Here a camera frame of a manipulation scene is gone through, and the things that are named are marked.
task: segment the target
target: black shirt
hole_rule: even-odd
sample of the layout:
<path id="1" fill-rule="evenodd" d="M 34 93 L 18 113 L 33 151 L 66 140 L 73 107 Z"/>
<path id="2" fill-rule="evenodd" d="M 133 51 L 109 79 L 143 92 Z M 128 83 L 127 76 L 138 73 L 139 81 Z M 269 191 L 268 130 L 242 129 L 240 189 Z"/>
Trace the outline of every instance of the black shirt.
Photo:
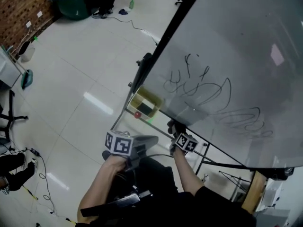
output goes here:
<path id="1" fill-rule="evenodd" d="M 153 198 L 133 208 L 125 218 L 108 221 L 103 216 L 89 224 L 76 227 L 99 226 L 241 226 L 255 227 L 256 219 L 237 203 L 233 203 L 206 187 L 196 195 L 178 193 L 167 198 Z"/>

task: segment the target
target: person's left arm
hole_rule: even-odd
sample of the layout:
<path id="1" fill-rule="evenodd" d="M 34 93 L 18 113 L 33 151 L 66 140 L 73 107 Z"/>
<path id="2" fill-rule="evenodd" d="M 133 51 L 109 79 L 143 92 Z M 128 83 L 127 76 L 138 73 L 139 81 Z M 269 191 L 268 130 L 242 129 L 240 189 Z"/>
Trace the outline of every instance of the person's left arm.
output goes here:
<path id="1" fill-rule="evenodd" d="M 98 174 L 91 184 L 89 190 L 82 198 L 78 207 L 78 223 L 89 224 L 96 220 L 97 216 L 83 217 L 81 209 L 86 209 L 106 202 L 112 181 L 117 172 L 123 170 L 125 167 L 126 159 L 118 156 L 110 156 L 102 165 Z"/>

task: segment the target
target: wooden plank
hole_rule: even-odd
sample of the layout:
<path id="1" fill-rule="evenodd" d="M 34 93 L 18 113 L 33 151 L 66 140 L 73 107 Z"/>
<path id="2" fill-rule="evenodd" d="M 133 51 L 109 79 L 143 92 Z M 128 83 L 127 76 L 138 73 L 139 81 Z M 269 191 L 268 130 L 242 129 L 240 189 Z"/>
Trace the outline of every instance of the wooden plank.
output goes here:
<path id="1" fill-rule="evenodd" d="M 256 171 L 254 178 L 251 182 L 246 198 L 242 204 L 242 208 L 245 209 L 248 213 L 253 214 L 255 208 L 257 207 L 262 193 L 265 189 L 266 177 L 263 176 L 260 172 Z"/>

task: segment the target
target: person's arm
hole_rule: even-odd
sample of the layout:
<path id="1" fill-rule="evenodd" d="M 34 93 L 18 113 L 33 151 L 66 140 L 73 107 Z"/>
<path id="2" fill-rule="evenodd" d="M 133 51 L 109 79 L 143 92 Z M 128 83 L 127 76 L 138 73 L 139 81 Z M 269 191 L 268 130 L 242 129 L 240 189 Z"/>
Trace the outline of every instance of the person's arm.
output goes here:
<path id="1" fill-rule="evenodd" d="M 118 156 L 110 156 L 102 165 L 89 190 L 82 198 L 78 207 L 78 223 L 89 224 L 98 217 L 83 217 L 81 209 L 86 209 L 105 203 L 112 181 L 117 172 L 123 170 L 126 159 Z"/>
<path id="2" fill-rule="evenodd" d="M 176 147 L 174 159 L 181 179 L 182 187 L 185 192 L 190 192 L 195 196 L 196 192 L 204 186 L 201 180 L 195 175 L 193 169 L 185 158 L 184 152 Z"/>

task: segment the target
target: cube with fiducial marker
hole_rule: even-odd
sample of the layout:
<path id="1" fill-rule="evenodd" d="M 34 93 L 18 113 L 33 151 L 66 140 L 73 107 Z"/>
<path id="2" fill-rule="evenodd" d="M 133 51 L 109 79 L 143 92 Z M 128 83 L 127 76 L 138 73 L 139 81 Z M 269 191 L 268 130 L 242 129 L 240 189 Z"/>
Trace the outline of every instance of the cube with fiducial marker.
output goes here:
<path id="1" fill-rule="evenodd" d="M 179 134 L 175 144 L 184 151 L 193 152 L 198 145 L 198 141 L 188 134 Z"/>
<path id="2" fill-rule="evenodd" d="M 116 155 L 130 156 L 134 139 L 120 131 L 108 131 L 105 146 L 109 152 Z"/>

